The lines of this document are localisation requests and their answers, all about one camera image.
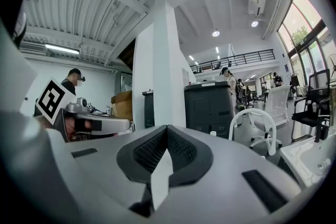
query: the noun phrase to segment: black office chair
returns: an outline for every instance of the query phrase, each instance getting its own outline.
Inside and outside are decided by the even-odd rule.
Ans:
[[[329,69],[319,71],[309,77],[309,86],[307,96],[294,102],[294,114],[292,116],[293,128],[291,138],[297,141],[305,137],[312,137],[313,127],[320,126],[323,121],[330,119],[330,71]],[[296,113],[296,105],[298,102],[305,101],[304,111]],[[316,111],[313,111],[313,104],[316,103]],[[293,138],[295,121],[309,125],[309,134]]]

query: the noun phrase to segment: ceiling light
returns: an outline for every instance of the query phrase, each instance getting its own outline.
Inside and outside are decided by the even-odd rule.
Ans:
[[[79,54],[79,50],[68,49],[66,47],[61,47],[61,46],[55,46],[55,45],[46,44],[46,48],[47,49],[51,49],[51,50],[61,50],[61,51],[68,52],[70,54]]]
[[[218,37],[219,35],[221,34],[221,32],[219,32],[219,31],[214,31],[213,33],[212,33],[212,36],[213,37]]]
[[[258,24],[259,24],[258,21],[255,20],[255,21],[251,24],[251,26],[252,26],[252,27],[256,27]]]

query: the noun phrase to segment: chair armrest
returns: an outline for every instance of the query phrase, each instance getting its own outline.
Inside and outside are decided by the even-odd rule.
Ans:
[[[303,98],[301,98],[300,100],[296,100],[296,101],[294,102],[294,106],[296,106],[296,104],[297,104],[298,102],[301,102],[301,101],[303,101],[303,100],[305,100],[305,99],[307,99],[307,97],[303,97]]]
[[[330,100],[330,97],[324,98],[323,100],[320,101],[319,104],[322,105],[322,104],[328,102],[329,100]]]

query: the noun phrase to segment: woman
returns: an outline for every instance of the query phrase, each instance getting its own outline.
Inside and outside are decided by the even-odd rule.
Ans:
[[[236,79],[227,67],[224,67],[220,74],[224,75],[225,80],[230,84],[232,107],[233,107],[233,113],[235,114],[235,107],[237,101]]]

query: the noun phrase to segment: ceiling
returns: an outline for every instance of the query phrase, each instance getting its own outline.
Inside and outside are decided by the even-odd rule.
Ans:
[[[197,55],[198,63],[217,59],[216,47],[227,57],[229,44],[235,48],[242,39],[262,38],[276,5],[277,0],[266,0],[264,13],[256,18],[247,12],[248,0],[189,0],[175,9],[181,51],[185,57]],[[255,20],[259,24],[253,28]],[[216,29],[220,35],[213,37]]]
[[[123,49],[151,22],[155,0],[28,0],[24,42],[62,45],[81,51],[79,57],[48,52],[46,57],[74,59],[104,67],[124,67],[118,59]],[[181,50],[185,55],[234,43],[236,36],[261,36],[266,24],[251,29],[247,0],[167,0],[176,8]],[[273,0],[265,11],[269,17]],[[222,34],[214,39],[214,28]]]

